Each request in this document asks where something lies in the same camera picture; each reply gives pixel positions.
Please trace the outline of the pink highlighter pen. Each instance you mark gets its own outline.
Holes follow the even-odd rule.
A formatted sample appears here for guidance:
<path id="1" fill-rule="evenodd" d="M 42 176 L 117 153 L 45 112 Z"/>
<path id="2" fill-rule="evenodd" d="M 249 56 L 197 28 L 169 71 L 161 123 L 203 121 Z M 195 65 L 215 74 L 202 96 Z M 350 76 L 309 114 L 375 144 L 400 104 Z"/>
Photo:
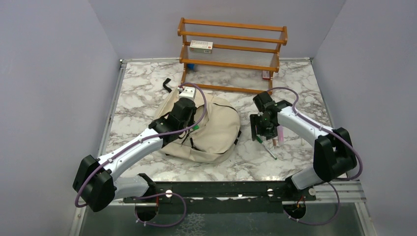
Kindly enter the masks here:
<path id="1" fill-rule="evenodd" d="M 284 144 L 284 127 L 278 126 L 277 127 L 277 134 L 278 134 L 278 144 L 283 145 Z"/>

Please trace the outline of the orange wooden shelf rack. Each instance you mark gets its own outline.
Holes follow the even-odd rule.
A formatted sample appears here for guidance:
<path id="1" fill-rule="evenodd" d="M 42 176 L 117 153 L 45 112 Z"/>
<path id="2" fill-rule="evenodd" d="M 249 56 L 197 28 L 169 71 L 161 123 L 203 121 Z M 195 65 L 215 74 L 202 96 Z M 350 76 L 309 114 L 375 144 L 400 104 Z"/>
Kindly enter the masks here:
<path id="1" fill-rule="evenodd" d="M 266 26 L 245 23 L 181 18 L 177 35 L 182 38 L 179 62 L 183 64 L 181 82 L 190 72 L 187 64 L 270 71 L 268 89 L 280 68 L 280 50 L 288 43 L 286 26 Z M 213 42 L 211 54 L 190 52 L 192 40 Z"/>

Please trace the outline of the red white small box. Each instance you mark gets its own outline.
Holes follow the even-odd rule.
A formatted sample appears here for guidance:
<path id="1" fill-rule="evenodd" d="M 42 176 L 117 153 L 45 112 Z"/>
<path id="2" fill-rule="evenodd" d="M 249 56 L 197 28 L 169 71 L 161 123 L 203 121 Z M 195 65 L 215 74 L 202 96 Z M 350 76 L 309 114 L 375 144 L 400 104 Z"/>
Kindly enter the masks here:
<path id="1" fill-rule="evenodd" d="M 270 71 L 266 71 L 266 70 L 264 70 L 264 71 L 262 71 L 262 79 L 263 80 L 270 80 L 271 79 L 271 77 L 270 77 Z"/>

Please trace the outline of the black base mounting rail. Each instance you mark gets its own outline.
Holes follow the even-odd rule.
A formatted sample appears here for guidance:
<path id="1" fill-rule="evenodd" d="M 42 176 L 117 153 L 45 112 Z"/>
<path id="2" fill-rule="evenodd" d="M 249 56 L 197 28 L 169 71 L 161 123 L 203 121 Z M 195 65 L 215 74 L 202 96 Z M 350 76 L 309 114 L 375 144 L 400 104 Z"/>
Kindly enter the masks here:
<path id="1" fill-rule="evenodd" d="M 143 194 L 131 194 L 124 203 L 139 212 L 159 214 L 282 213 L 283 205 L 314 201 L 308 189 L 292 189 L 285 181 L 153 181 Z"/>

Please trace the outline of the grey green small box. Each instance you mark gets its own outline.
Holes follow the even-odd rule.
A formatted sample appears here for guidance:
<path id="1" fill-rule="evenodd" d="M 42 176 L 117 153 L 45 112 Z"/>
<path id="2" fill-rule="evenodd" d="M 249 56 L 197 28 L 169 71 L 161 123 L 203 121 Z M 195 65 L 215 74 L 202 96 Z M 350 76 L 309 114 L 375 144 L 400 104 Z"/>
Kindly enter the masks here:
<path id="1" fill-rule="evenodd" d="M 190 52 L 211 54 L 213 49 L 213 42 L 192 40 L 189 45 Z"/>

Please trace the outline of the cream canvas backpack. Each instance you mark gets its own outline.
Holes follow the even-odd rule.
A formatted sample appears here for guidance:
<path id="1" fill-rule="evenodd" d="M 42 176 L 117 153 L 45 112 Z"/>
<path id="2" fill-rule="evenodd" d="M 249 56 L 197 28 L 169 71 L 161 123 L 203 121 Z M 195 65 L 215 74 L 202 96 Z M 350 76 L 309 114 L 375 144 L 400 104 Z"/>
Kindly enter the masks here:
<path id="1" fill-rule="evenodd" d="M 170 112 L 179 100 L 179 88 L 169 95 L 155 112 L 154 120 Z M 195 126 L 161 149 L 169 156 L 202 163 L 225 161 L 240 137 L 240 117 L 237 110 L 224 98 L 196 91 Z"/>

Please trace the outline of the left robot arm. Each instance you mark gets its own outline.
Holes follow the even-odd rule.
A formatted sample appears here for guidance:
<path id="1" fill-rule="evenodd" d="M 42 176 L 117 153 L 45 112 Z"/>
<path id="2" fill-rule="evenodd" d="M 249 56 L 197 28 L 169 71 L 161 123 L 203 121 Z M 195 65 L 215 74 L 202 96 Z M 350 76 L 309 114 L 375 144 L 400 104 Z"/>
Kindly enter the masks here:
<path id="1" fill-rule="evenodd" d="M 121 174 L 195 126 L 196 110 L 192 98 L 181 97 L 170 112 L 153 120 L 138 137 L 121 148 L 98 158 L 92 155 L 84 157 L 72 185 L 77 192 L 75 206 L 89 206 L 98 212 L 116 199 L 135 196 L 143 202 L 152 200 L 155 189 L 144 175 L 121 177 Z"/>

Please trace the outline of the green marker pen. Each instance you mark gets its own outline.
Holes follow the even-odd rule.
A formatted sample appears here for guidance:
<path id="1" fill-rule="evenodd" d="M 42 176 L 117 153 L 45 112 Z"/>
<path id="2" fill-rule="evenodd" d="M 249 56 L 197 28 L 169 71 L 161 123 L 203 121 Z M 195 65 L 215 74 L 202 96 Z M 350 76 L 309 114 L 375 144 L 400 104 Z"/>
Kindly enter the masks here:
<path id="1" fill-rule="evenodd" d="M 258 143 L 261 144 L 261 146 L 266 150 L 266 152 L 274 159 L 277 160 L 277 157 L 274 155 L 274 153 L 264 144 L 264 141 L 259 137 L 256 136 L 256 140 Z"/>

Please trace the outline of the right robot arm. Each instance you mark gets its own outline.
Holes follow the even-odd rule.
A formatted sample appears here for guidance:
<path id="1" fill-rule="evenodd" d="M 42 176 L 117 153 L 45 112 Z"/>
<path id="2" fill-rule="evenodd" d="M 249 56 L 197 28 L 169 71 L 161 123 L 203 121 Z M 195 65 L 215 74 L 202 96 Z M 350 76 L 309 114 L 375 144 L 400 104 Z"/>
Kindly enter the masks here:
<path id="1" fill-rule="evenodd" d="M 313 147 L 313 164 L 286 178 L 284 195 L 296 200 L 303 190 L 322 182 L 329 182 L 357 166 L 349 132 L 331 128 L 305 117 L 286 100 L 274 101 L 264 91 L 253 98 L 258 109 L 250 115 L 251 137 L 270 140 L 278 137 L 278 127 L 284 126 Z"/>

